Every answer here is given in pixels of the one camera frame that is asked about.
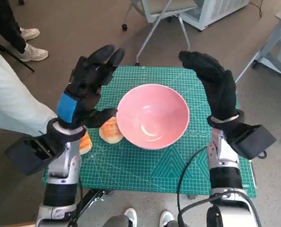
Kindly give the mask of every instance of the bowl rim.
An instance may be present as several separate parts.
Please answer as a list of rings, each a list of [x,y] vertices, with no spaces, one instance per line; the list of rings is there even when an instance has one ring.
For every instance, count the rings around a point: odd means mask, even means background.
[[[135,90],[135,89],[137,89],[137,88],[140,88],[140,87],[146,87],[146,86],[152,86],[152,85],[153,85],[153,86],[164,87],[164,88],[166,88],[166,89],[169,89],[169,90],[173,91],[174,93],[176,93],[176,94],[183,100],[183,102],[184,102],[184,104],[185,104],[185,106],[186,106],[186,108],[187,108],[187,123],[186,123],[186,126],[185,126],[184,130],[181,132],[181,134],[180,134],[174,141],[172,141],[172,142],[170,142],[170,143],[168,143],[168,144],[166,144],[166,145],[164,145],[164,146],[162,146],[162,147],[146,148],[146,147],[139,146],[139,145],[133,143],[130,139],[128,139],[128,138],[122,133],[122,130],[121,130],[121,128],[120,128],[120,123],[119,123],[118,120],[117,120],[117,125],[118,125],[118,128],[119,128],[119,131],[123,134],[124,138],[126,138],[126,140],[128,140],[128,141],[129,141],[130,143],[132,143],[133,145],[135,145],[135,146],[137,146],[137,147],[139,147],[139,148],[142,148],[142,149],[146,149],[146,150],[160,150],[160,149],[163,149],[163,148],[167,148],[168,146],[170,146],[170,145],[174,144],[176,141],[178,141],[178,140],[183,136],[183,134],[186,132],[186,130],[187,130],[188,126],[189,126],[189,119],[190,119],[190,117],[189,117],[189,107],[188,107],[188,105],[187,105],[187,102],[185,101],[185,99],[183,98],[183,96],[182,96],[181,94],[179,94],[177,91],[175,91],[175,90],[172,89],[171,87],[168,87],[168,86],[165,86],[165,85],[162,85],[162,84],[142,84],[142,85],[139,85],[139,86],[134,87],[134,88],[132,88],[131,90],[129,90],[129,91],[121,98],[121,100],[119,101],[118,106],[117,106],[117,109],[119,110],[119,106],[120,106],[120,104],[122,103],[122,100],[123,100],[124,97],[127,96],[130,92],[132,92],[133,90]]]

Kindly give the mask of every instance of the black pants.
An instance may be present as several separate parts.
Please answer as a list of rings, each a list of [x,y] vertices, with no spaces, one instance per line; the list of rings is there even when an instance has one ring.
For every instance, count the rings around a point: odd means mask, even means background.
[[[127,216],[118,215],[111,217],[103,227],[133,227],[133,223]],[[165,227],[178,227],[178,222],[170,221]]]
[[[8,0],[0,0],[0,35],[20,53],[24,53],[26,42],[21,36]]]

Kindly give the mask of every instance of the white sneaker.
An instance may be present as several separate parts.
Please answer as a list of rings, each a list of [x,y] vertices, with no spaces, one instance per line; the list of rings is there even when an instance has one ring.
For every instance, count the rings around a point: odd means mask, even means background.
[[[137,226],[137,214],[133,208],[128,208],[124,212],[124,215],[126,215],[133,222],[133,227]]]
[[[171,212],[164,211],[160,216],[159,227],[166,226],[170,221],[173,221],[174,217]]]
[[[30,28],[30,29],[20,28],[20,31],[21,31],[21,36],[23,39],[25,39],[25,41],[34,39],[38,37],[38,35],[40,34],[40,30],[38,30],[37,28]]]
[[[42,61],[45,60],[48,57],[48,51],[35,48],[34,46],[30,44],[26,44],[25,52],[24,53],[18,53],[18,57],[23,62],[26,61]]]

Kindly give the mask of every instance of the bun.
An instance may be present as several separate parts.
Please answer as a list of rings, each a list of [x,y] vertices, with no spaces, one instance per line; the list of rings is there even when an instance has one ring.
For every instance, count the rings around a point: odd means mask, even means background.
[[[79,153],[80,155],[84,155],[88,153],[93,147],[93,143],[91,141],[90,135],[88,132],[85,133],[83,138],[80,139],[79,144]]]
[[[99,129],[99,136],[107,143],[114,144],[122,140],[123,135],[119,131],[116,117],[111,117]]]

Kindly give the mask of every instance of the gray floor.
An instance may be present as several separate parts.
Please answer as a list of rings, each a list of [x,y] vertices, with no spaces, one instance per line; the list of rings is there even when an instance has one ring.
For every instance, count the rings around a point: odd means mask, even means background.
[[[151,28],[133,11],[128,31],[121,31],[128,0],[80,0],[78,3],[27,0],[23,7],[18,6],[16,0],[11,3],[22,27],[41,30],[41,35],[31,43],[49,50],[50,57],[43,62],[30,63],[35,73],[8,56],[5,58],[31,93],[53,110],[80,55],[88,55],[102,45],[114,43],[127,51],[124,64],[133,65]],[[265,0],[262,19],[258,17],[257,8],[249,5],[202,33],[186,25],[191,50],[211,54],[237,77],[277,24],[274,15],[280,9],[281,0]],[[0,41],[9,46],[1,37]],[[140,62],[146,66],[181,67],[177,55],[185,48],[178,21],[174,19],[171,24],[162,21]],[[265,161],[254,160],[258,186],[254,203],[265,227],[281,226],[281,76],[264,67],[249,69],[238,83],[238,97],[246,112],[247,123],[263,124],[278,139],[269,149]],[[3,151],[19,136],[0,130],[0,225],[34,220],[42,199],[42,175],[24,177],[3,156]],[[182,200],[183,205],[189,203],[184,196]],[[137,210],[139,226],[156,227],[163,209],[177,215],[174,194],[118,191],[87,210],[79,221],[80,226],[102,226],[110,216],[120,214],[129,206]],[[204,226],[207,207],[190,211],[185,218],[187,223]]]

